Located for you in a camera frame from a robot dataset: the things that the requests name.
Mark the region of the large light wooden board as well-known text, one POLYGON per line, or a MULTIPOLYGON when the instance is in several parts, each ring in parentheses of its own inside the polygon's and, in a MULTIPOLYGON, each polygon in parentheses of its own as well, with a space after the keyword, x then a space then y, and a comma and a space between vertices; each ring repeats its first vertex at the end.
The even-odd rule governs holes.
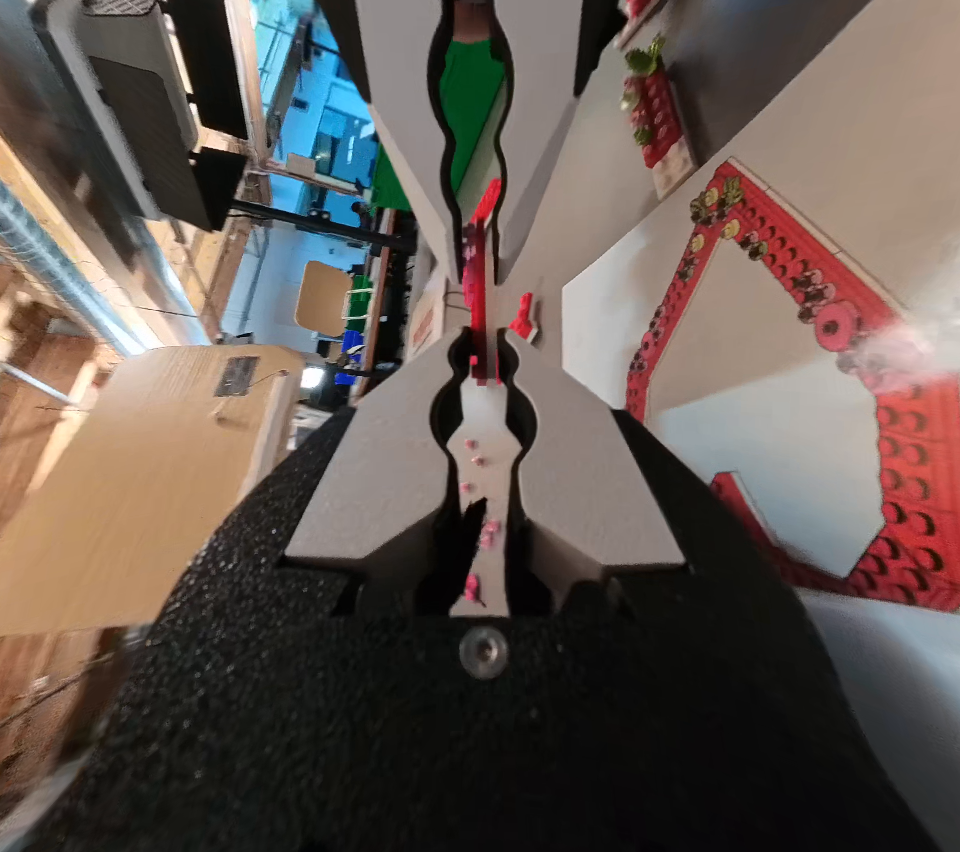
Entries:
POLYGON ((123 360, 2 533, 2 638, 154 621, 285 457, 305 367, 267 345, 123 360))

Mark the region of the small light wooden board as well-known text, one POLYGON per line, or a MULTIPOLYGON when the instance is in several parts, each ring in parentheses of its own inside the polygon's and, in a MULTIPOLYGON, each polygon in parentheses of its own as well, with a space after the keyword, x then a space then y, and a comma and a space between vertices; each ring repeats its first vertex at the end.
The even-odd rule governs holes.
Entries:
POLYGON ((309 260, 294 309, 294 320, 302 329, 328 340, 340 338, 348 318, 345 303, 354 288, 354 277, 318 260, 309 260))

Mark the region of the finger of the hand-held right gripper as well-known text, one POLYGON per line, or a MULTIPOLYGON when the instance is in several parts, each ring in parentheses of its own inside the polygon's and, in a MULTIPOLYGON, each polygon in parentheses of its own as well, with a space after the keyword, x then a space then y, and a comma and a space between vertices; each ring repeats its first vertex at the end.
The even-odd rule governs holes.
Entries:
POLYGON ((446 0, 354 0, 369 111, 424 241, 452 282, 461 216, 450 185, 454 141, 440 102, 446 0))
POLYGON ((509 102, 496 145, 504 182, 496 213, 497 285, 521 257, 579 104, 583 0, 493 0, 508 53, 509 102))

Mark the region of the green panel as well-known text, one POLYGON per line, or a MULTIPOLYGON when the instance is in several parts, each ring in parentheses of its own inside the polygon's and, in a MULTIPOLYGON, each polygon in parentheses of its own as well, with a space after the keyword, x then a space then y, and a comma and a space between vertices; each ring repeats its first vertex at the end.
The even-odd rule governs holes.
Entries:
MULTIPOLYGON (((455 139, 451 166, 451 186, 455 192, 462 186, 504 78, 505 66, 492 53, 491 40, 450 42, 439 95, 443 115, 455 139)), ((378 147, 370 188, 374 207, 412 210, 383 145, 378 147)))

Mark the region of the scattered small pink lego studs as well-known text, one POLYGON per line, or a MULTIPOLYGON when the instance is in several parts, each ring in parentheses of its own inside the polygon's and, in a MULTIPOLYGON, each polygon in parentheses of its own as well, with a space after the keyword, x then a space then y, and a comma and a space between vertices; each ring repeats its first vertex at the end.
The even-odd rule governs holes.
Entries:
POLYGON ((484 512, 476 551, 463 587, 461 606, 473 611, 491 610, 500 601, 498 595, 502 590, 498 585, 502 574, 502 508, 494 498, 496 488, 488 482, 493 473, 489 470, 489 462, 479 440, 474 437, 463 439, 462 450, 459 462, 465 466, 465 478, 460 479, 461 504, 468 507, 481 502, 484 512))

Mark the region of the red lego plate with white end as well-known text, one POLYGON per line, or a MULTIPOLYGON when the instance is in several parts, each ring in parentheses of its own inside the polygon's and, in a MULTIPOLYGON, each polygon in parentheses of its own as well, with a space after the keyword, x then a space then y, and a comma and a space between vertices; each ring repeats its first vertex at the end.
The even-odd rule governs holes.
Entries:
POLYGON ((620 100, 660 201, 676 191, 697 167, 664 63, 664 46, 662 35, 657 34, 649 45, 625 54, 627 74, 620 100))

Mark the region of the black ceiling rail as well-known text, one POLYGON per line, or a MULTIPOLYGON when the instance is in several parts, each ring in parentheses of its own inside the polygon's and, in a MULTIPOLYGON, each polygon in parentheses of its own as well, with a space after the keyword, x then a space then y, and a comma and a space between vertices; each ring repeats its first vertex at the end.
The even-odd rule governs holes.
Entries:
POLYGON ((246 216, 263 221, 281 222, 291 225, 304 233, 332 235, 348 241, 359 242, 362 245, 387 248, 404 254, 413 254, 417 247, 416 240, 410 236, 365 230, 329 220, 312 218, 308 215, 299 215, 278 210, 247 200, 234 199, 230 203, 229 214, 246 216))

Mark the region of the blue storage bins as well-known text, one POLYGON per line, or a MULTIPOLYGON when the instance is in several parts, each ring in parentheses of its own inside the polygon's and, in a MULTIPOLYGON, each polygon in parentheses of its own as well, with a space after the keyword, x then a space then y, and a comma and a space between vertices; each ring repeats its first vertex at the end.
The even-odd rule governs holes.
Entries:
POLYGON ((334 384, 351 386, 361 378, 364 353, 364 336, 358 330, 346 329, 340 342, 339 353, 330 359, 334 369, 334 384))

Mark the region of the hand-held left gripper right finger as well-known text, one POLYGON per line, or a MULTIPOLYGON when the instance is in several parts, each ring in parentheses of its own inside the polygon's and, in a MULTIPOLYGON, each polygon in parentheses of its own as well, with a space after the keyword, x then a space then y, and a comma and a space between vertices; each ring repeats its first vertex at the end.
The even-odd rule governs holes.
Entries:
POLYGON ((528 568, 561 607, 581 583, 679 570, 687 560, 618 426, 614 410, 514 331, 510 386, 533 414, 516 488, 528 568))

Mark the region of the red brick arch frame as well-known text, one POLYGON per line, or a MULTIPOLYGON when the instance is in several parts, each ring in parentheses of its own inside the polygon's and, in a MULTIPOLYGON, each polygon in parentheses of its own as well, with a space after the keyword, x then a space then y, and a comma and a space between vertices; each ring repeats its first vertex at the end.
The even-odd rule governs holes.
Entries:
POLYGON ((561 362, 791 585, 957 614, 958 371, 894 292, 726 158, 561 292, 561 362))

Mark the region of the silver ventilation duct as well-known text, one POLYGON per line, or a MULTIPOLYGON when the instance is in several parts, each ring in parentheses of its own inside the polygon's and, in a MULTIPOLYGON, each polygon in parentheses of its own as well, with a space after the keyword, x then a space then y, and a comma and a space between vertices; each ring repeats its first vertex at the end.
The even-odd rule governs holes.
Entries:
POLYGON ((3 253, 31 279, 47 288, 67 311, 114 352, 128 357, 148 350, 4 183, 1 184, 1 245, 3 253))

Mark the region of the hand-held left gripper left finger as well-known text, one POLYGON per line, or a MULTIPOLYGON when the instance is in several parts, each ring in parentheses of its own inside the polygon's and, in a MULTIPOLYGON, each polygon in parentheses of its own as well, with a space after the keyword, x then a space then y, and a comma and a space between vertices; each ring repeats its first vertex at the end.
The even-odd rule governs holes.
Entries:
POLYGON ((359 402, 285 548, 286 567, 356 576, 370 600, 457 600, 476 532, 462 527, 442 410, 460 399, 472 343, 469 328, 451 330, 359 402))

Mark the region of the red and magenta lego assembly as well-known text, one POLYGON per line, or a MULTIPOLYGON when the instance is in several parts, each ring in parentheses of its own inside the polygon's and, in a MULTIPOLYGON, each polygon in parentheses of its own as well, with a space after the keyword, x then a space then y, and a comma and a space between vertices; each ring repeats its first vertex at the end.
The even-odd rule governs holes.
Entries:
POLYGON ((494 324, 497 235, 495 211, 501 190, 493 179, 462 230, 462 295, 470 313, 470 374, 477 384, 498 380, 498 338, 494 324))

